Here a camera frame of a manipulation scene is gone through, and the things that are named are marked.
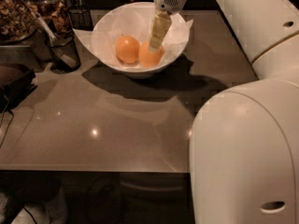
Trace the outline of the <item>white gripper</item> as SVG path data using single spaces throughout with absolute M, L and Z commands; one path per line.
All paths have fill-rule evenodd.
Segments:
M 164 38 L 172 24 L 169 14 L 179 13 L 185 6 L 187 0 L 153 0 L 157 13 L 153 18 L 149 35 L 148 48 L 156 52 L 162 45 Z

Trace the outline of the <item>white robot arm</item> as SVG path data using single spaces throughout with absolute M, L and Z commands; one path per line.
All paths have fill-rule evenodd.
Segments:
M 257 77 L 194 119 L 196 224 L 299 224 L 299 11 L 289 0 L 216 0 Z

